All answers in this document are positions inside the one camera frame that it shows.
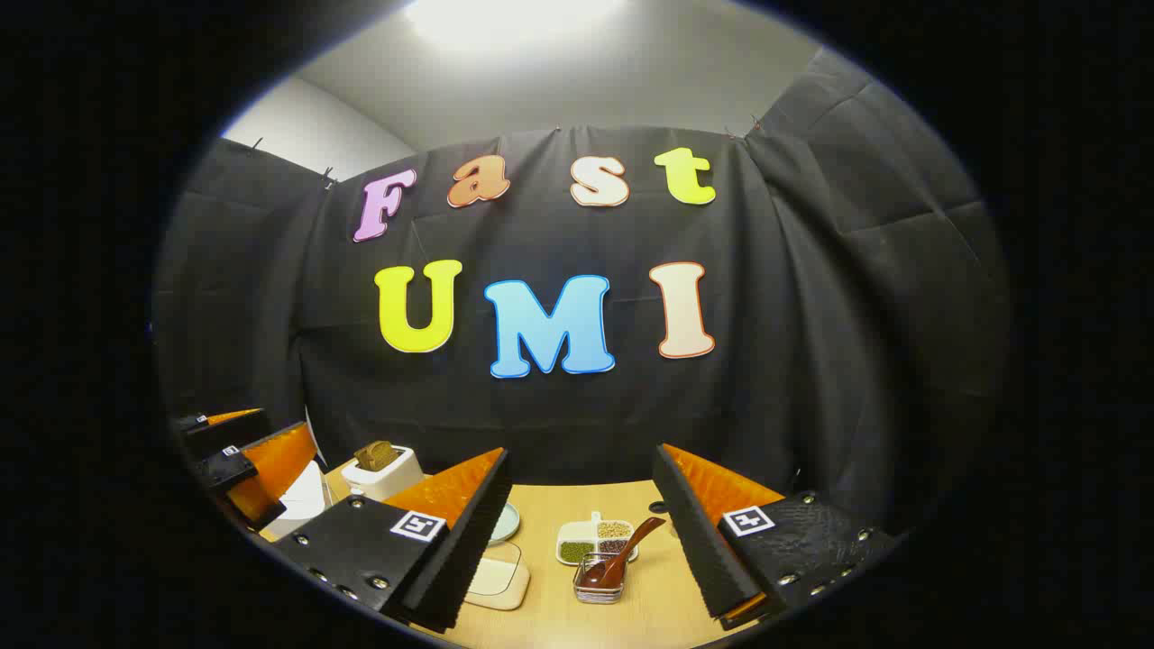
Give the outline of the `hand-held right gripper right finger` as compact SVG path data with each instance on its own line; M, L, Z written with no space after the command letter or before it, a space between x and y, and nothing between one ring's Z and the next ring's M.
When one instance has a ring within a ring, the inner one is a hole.
M709 616L729 631L825 599L896 540L816 490L790 497L670 443L653 482Z

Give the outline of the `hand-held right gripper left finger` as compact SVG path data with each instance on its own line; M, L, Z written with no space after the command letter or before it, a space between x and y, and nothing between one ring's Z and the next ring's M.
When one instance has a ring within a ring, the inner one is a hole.
M511 491L508 452L484 452L379 502L347 497L273 543L306 579L380 616L454 627Z

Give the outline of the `white rice cooker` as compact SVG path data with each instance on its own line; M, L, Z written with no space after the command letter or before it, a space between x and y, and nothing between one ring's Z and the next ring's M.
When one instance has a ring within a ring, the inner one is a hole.
M334 505L334 493L325 483L325 473L322 472L317 461L309 462L279 502L285 507L285 512L260 531L260 536L269 542L294 534L306 522Z

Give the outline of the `brown wooden spoon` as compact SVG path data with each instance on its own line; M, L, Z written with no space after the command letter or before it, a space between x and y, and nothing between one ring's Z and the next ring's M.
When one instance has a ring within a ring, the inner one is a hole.
M635 534L628 538L629 542L627 542L624 551L619 553L619 558L615 559L614 562L606 564L604 579L617 580L619 570L624 567L624 564L629 564L629 557L631 555L634 549L638 546L638 544L646 538L649 534L652 534L653 530L664 525L664 523L666 523L666 520L651 516L646 521L642 522L640 525L636 527Z

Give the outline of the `metal basket chopstick holder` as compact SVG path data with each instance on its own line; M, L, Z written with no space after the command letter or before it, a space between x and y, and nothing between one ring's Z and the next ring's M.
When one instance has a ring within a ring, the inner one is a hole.
M617 558L615 552L589 552L582 555L572 580L574 597L592 604L619 603L624 594L627 564L619 570L617 580L604 579L606 564L614 562Z

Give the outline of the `white toaster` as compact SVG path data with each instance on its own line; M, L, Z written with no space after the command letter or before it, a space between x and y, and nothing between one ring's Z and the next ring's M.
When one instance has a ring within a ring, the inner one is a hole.
M340 468L339 475L354 497L367 497L383 502L405 488L412 488L425 479L415 452L404 446L395 446L398 456L383 469L364 469L355 458Z

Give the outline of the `brown bread slice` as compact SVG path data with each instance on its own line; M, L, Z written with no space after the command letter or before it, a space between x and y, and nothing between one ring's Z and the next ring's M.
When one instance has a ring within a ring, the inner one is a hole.
M366 446L354 453L353 457L357 461L358 468L370 472L379 472L391 465L399 456L400 452L397 452L392 443L379 440L366 443Z

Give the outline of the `white divided grain tray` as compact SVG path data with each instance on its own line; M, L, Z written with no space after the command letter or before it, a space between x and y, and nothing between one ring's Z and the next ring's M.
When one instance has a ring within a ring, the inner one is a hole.
M589 519L560 525L555 539L555 559L560 564L577 566L590 553L619 554L636 528L625 520L606 519L593 512Z

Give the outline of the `black backdrop cloth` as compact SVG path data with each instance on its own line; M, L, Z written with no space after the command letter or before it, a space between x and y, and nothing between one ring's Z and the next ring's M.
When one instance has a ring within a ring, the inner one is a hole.
M619 483L672 443L900 534L992 423L1009 318L956 152L822 50L742 137L530 130L334 184L215 141L152 333L172 415L309 419L334 464Z

